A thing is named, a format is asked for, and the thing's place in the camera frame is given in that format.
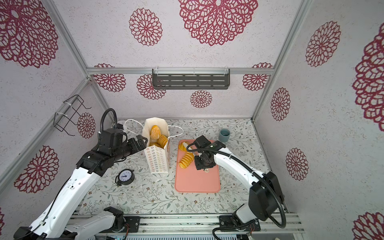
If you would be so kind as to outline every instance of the cup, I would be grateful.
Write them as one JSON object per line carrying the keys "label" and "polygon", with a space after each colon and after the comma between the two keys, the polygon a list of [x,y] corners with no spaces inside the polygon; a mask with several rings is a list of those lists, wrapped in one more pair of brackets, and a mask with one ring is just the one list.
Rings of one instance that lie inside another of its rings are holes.
{"label": "cup", "polygon": [[220,142],[228,142],[231,132],[227,128],[223,128],[218,133],[218,140]]}

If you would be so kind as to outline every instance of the cutting board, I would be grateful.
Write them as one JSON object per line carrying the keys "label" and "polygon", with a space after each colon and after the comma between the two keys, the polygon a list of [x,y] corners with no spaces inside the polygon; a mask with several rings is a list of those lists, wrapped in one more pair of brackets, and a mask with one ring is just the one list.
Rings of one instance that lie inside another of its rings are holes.
{"label": "cutting board", "polygon": [[179,166],[181,158],[185,152],[179,149],[182,142],[188,144],[193,143],[194,139],[184,139],[177,145],[177,164],[176,164],[176,178],[175,189],[178,192],[203,192],[203,193],[216,193],[220,191],[220,177],[218,172],[218,165],[209,168],[209,172],[203,170],[196,170],[195,162],[193,161],[187,168],[183,169]]}

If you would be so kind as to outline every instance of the alarm clock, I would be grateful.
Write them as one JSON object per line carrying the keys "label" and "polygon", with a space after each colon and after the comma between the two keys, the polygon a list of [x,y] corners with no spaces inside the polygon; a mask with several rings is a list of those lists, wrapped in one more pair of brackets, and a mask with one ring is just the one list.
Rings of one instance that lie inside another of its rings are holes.
{"label": "alarm clock", "polygon": [[119,173],[119,175],[116,176],[115,183],[118,186],[128,185],[128,184],[131,184],[134,179],[135,179],[135,174],[133,174],[133,170],[124,169]]}

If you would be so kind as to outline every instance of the zip tie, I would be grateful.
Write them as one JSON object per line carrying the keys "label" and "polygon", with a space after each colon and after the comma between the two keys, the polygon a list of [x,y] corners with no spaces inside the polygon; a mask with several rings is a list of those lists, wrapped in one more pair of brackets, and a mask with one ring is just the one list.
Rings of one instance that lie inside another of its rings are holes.
{"label": "zip tie", "polygon": [[61,114],[61,115],[64,115],[64,116],[68,117],[68,115],[64,114],[64,113],[56,113],[56,114]]}

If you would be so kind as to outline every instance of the floral tablecloth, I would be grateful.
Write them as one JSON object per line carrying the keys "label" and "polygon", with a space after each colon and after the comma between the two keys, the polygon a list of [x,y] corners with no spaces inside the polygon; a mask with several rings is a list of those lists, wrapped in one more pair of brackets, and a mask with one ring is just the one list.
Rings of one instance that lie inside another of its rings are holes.
{"label": "floral tablecloth", "polygon": [[[215,194],[178,193],[175,191],[177,144],[181,139],[195,139],[204,135],[216,140],[223,127],[231,130],[226,146],[251,166],[267,172],[268,167],[260,149],[250,119],[167,120],[169,125],[180,126],[184,134],[170,140],[169,174],[151,174],[143,152],[116,163],[86,194],[79,213],[99,214],[112,206],[126,214],[190,214],[231,213],[248,200],[248,189],[224,168],[220,167],[221,190]],[[141,133],[141,126],[130,122],[131,130]],[[180,129],[170,127],[171,135]],[[129,185],[117,186],[114,180],[123,169],[134,170],[135,180]]]}

